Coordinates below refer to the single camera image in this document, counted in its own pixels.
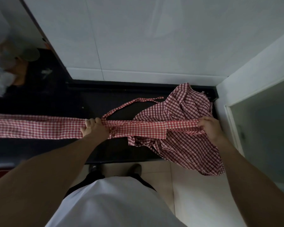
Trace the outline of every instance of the person's left hand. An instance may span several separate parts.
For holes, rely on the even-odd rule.
[[[108,138],[110,128],[103,126],[100,118],[86,119],[85,125],[86,127],[80,128],[83,137],[89,136],[96,138],[100,143]]]

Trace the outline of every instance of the red gingham apron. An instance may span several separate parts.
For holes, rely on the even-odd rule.
[[[147,146],[162,158],[203,175],[224,173],[219,152],[197,127],[198,118],[212,116],[207,97],[181,84],[164,102],[163,97],[134,99],[102,117],[110,127],[109,138],[128,137],[131,146]],[[115,111],[133,102],[153,101],[156,105],[140,112],[133,120],[106,120]],[[55,116],[0,114],[0,138],[79,139],[84,119]]]

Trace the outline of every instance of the shoe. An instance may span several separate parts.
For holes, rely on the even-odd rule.
[[[140,164],[133,164],[129,170],[127,171],[127,176],[130,176],[132,174],[138,174],[139,176],[141,176],[142,174],[142,166]]]
[[[100,171],[102,173],[102,165],[101,164],[90,164],[88,167],[88,172],[93,172],[93,171]]]

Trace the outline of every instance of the hand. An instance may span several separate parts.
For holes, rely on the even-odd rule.
[[[204,130],[213,145],[217,146],[218,141],[227,139],[217,119],[204,116],[199,120],[198,127],[204,127]]]
[[[103,126],[100,118],[86,119],[85,125],[86,127],[80,128],[83,137],[94,137],[99,141],[99,143],[108,138],[110,128]]]

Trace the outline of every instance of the forearm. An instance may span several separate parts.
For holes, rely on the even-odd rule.
[[[98,142],[86,136],[35,156],[3,176],[0,179],[0,226],[10,225],[10,220],[14,226],[44,226]]]
[[[217,142],[233,198],[248,226],[284,226],[284,193],[226,139]]]

